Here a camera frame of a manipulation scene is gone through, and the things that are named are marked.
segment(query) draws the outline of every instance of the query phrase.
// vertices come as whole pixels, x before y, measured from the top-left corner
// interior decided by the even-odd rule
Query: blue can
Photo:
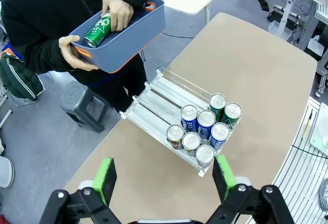
[[[197,115],[197,108],[193,105],[186,105],[181,109],[181,124],[188,132],[197,132]]]
[[[198,135],[202,139],[209,139],[211,128],[215,123],[215,114],[210,110],[203,110],[198,115]]]
[[[212,127],[210,143],[214,150],[219,150],[230,135],[229,127],[224,123],[217,123]]]

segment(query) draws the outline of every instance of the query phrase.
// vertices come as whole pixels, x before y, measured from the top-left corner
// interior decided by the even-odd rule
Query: red object
[[[0,215],[0,224],[10,224],[3,215]]]

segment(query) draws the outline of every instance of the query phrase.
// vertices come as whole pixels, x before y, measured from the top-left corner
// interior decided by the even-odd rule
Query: gray stool
[[[95,120],[87,111],[87,106],[93,98],[104,103],[98,120]],[[98,94],[91,91],[87,86],[78,82],[70,82],[64,89],[61,96],[60,107],[80,126],[101,132],[104,127],[101,125],[105,113],[108,109],[108,102]]]

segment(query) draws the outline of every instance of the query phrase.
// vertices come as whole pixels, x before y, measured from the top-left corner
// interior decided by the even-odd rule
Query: black pants
[[[69,73],[78,82],[107,100],[117,111],[126,111],[132,103],[132,96],[138,96],[145,89],[146,73],[139,54],[113,74],[103,70],[88,72],[81,69]]]

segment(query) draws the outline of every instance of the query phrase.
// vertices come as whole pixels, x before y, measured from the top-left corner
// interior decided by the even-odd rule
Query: orange handle
[[[145,7],[145,10],[147,10],[147,11],[153,11],[154,9],[156,9],[156,5],[153,2],[147,1],[146,5],[148,5],[148,6],[152,5],[153,6],[153,8]]]
[[[82,55],[87,56],[88,58],[92,58],[92,55],[85,49],[82,49],[78,46],[75,46],[75,49]]]

